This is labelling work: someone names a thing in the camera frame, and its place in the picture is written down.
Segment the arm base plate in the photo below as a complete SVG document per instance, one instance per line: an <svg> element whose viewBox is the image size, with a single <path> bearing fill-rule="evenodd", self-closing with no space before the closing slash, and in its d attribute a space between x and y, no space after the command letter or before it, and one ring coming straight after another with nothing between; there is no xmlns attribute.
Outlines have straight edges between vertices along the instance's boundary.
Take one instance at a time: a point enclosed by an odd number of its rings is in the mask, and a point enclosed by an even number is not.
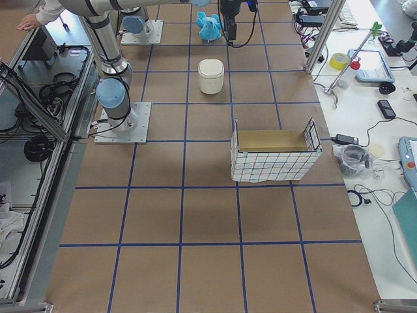
<svg viewBox="0 0 417 313"><path fill-rule="evenodd" d="M120 121L108 119L107 113L102 109L100 118L108 121L98 125L98 135L94 137L94 142L97 144L146 144L151 106L150 102L132 102L130 114L120 126Z"/></svg>
<svg viewBox="0 0 417 313"><path fill-rule="evenodd" d="M122 21L124 33L122 45L159 44L162 39L163 20L144 21L139 16L125 17Z"/></svg>

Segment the white sleeved forearm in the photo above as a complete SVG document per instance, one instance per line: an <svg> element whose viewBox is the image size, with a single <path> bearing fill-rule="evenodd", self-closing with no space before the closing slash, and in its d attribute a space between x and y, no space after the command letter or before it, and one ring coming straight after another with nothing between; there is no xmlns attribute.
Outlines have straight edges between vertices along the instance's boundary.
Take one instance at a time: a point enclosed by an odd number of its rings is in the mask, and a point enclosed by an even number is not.
<svg viewBox="0 0 417 313"><path fill-rule="evenodd" d="M64 10L65 7L58 0L45 0L35 17L41 25L46 25L55 21Z"/></svg>

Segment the person's hand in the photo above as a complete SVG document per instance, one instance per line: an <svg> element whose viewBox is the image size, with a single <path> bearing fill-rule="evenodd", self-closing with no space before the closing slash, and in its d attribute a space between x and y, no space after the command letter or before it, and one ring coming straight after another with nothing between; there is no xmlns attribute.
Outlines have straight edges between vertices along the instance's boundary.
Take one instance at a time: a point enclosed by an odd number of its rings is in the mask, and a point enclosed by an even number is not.
<svg viewBox="0 0 417 313"><path fill-rule="evenodd" d="M16 29L19 31L30 31L41 25L42 24L38 21L36 14L28 14L22 18Z"/></svg>

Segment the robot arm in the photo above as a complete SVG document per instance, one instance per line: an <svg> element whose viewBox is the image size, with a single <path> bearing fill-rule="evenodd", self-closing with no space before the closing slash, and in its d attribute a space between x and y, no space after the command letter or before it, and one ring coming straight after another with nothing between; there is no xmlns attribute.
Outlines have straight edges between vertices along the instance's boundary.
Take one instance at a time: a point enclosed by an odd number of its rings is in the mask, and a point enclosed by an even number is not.
<svg viewBox="0 0 417 313"><path fill-rule="evenodd" d="M129 33L141 36L150 35L154 31L146 7L127 8L121 13L122 25Z"/></svg>
<svg viewBox="0 0 417 313"><path fill-rule="evenodd" d="M61 1L65 9L80 18L93 51L101 60L104 78L98 84L96 96L107 114L109 132L118 136L130 134L139 121L130 100L132 67L122 56L109 12L123 12L144 21L149 6L183 3L205 7L210 1Z"/></svg>

